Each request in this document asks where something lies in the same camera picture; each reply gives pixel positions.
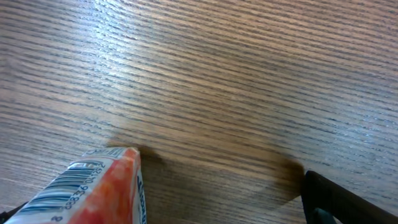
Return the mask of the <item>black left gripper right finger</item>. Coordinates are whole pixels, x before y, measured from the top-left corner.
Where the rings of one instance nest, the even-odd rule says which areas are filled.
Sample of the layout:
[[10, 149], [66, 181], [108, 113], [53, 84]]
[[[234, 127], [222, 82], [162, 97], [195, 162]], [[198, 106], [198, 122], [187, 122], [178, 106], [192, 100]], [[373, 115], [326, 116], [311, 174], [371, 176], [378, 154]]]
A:
[[344, 189], [326, 177], [308, 171], [302, 182], [303, 210], [308, 224], [396, 224], [397, 217]]

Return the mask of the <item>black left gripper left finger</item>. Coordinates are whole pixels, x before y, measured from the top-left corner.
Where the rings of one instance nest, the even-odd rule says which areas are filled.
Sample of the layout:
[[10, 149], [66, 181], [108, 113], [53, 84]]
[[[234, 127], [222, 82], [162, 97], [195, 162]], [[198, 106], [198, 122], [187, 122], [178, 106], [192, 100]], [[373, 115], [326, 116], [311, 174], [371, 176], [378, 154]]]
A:
[[10, 219], [13, 215], [15, 215], [26, 203], [23, 203], [22, 205], [8, 211], [8, 212], [2, 212], [0, 214], [0, 223], [5, 223]]

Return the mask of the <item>orange candy pack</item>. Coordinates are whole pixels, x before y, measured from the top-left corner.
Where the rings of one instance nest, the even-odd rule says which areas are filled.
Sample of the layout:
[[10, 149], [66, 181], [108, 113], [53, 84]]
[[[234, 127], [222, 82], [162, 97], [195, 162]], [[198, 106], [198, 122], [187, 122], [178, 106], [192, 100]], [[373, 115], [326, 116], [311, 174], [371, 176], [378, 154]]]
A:
[[146, 224], [140, 152], [90, 150], [25, 204], [8, 224]]

